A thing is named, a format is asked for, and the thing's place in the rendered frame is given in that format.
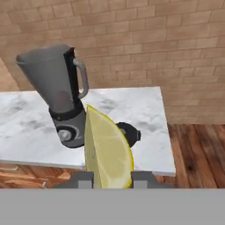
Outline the yellow lemon wedge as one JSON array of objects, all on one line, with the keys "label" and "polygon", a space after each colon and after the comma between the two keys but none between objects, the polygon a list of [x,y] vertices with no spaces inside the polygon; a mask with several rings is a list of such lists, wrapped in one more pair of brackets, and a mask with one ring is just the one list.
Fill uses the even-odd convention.
[{"label": "yellow lemon wedge", "polygon": [[84,130],[85,168],[93,173],[95,189],[127,189],[132,184],[134,158],[116,123],[87,105]]}]

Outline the wooden counter cabinet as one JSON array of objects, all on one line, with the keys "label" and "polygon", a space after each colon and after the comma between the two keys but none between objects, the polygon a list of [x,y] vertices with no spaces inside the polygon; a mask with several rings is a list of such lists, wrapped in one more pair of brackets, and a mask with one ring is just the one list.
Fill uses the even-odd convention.
[{"label": "wooden counter cabinet", "polygon": [[[87,171],[86,168],[66,168],[57,165],[33,165],[14,162],[0,161],[0,188],[54,188],[54,185],[70,179],[70,175],[75,171]],[[176,184],[162,180],[162,176],[155,176],[159,183]],[[132,177],[128,182],[128,188],[131,188]]]}]

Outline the grey blender with black base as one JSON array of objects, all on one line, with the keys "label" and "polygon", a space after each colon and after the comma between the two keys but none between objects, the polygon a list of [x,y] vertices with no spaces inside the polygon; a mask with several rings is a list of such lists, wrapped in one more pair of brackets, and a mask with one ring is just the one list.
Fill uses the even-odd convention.
[{"label": "grey blender with black base", "polygon": [[89,91],[87,70],[66,44],[36,48],[16,56],[17,65],[48,105],[62,145],[84,145],[86,112],[82,98]]}]

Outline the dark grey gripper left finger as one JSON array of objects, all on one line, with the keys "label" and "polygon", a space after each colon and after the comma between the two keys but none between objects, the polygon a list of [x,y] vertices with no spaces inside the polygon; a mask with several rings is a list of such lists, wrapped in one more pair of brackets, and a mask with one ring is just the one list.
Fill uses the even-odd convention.
[{"label": "dark grey gripper left finger", "polygon": [[75,171],[71,173],[70,179],[54,185],[54,189],[92,189],[93,179],[92,171]]}]

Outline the black blender lid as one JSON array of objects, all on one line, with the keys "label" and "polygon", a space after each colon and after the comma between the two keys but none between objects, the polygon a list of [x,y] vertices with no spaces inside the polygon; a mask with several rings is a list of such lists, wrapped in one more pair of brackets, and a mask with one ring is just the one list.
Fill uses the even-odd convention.
[{"label": "black blender lid", "polygon": [[132,148],[142,137],[141,131],[137,130],[131,124],[128,124],[126,122],[119,122],[117,123],[117,126],[126,137],[130,148]]}]

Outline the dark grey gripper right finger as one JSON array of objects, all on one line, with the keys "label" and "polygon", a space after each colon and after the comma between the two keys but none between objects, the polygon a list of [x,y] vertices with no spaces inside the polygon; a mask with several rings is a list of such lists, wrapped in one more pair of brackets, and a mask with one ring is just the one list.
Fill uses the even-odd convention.
[{"label": "dark grey gripper right finger", "polygon": [[151,171],[132,171],[132,184],[133,189],[165,189],[174,188],[175,185],[159,183]]}]

